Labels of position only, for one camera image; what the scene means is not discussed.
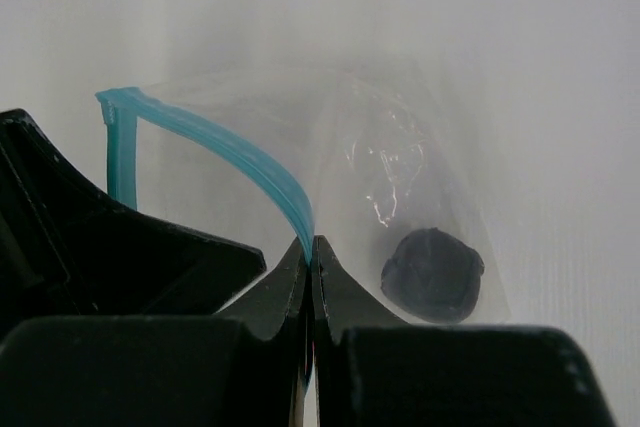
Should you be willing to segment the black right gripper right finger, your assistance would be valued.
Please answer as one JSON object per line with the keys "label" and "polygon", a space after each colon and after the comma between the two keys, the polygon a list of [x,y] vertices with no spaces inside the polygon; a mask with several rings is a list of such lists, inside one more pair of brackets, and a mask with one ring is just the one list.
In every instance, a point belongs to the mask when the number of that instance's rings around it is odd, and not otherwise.
{"label": "black right gripper right finger", "polygon": [[313,242],[319,419],[324,426],[635,426],[639,422],[639,256],[595,238],[563,246],[509,317],[496,269],[473,313],[422,320],[381,290],[407,234],[341,261]]}

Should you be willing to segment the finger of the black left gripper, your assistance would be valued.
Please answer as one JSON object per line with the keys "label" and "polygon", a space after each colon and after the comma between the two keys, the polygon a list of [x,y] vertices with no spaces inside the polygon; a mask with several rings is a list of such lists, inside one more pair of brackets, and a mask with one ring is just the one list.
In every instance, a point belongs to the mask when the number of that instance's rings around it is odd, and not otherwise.
{"label": "finger of the black left gripper", "polygon": [[264,273],[253,247],[141,214],[24,110],[1,116],[1,313],[204,315]]}

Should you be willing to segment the fake dark blue fruit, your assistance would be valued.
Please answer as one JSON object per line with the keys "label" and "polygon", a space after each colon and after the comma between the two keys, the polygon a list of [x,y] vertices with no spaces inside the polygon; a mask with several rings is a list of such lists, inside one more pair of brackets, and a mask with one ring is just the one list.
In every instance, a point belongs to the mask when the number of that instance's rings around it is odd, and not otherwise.
{"label": "fake dark blue fruit", "polygon": [[456,324],[475,310],[485,271],[479,253],[437,228],[407,234],[385,262],[383,294],[427,322]]}

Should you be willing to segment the clear zip top bag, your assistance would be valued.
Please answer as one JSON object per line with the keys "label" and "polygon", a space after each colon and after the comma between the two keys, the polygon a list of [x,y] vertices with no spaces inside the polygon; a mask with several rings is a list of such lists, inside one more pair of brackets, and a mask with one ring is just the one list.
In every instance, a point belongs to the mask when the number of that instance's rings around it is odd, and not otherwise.
{"label": "clear zip top bag", "polygon": [[499,274],[443,119],[403,62],[287,62],[96,96],[107,190],[146,215],[259,248],[327,238],[341,261],[383,236],[437,228]]}

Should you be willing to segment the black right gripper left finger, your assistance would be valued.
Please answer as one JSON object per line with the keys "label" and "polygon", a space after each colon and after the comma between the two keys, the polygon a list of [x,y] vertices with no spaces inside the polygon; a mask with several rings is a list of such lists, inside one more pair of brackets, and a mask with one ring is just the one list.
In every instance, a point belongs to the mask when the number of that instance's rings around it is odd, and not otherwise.
{"label": "black right gripper left finger", "polygon": [[1,343],[5,426],[299,426],[305,393],[299,242],[217,314],[41,317]]}

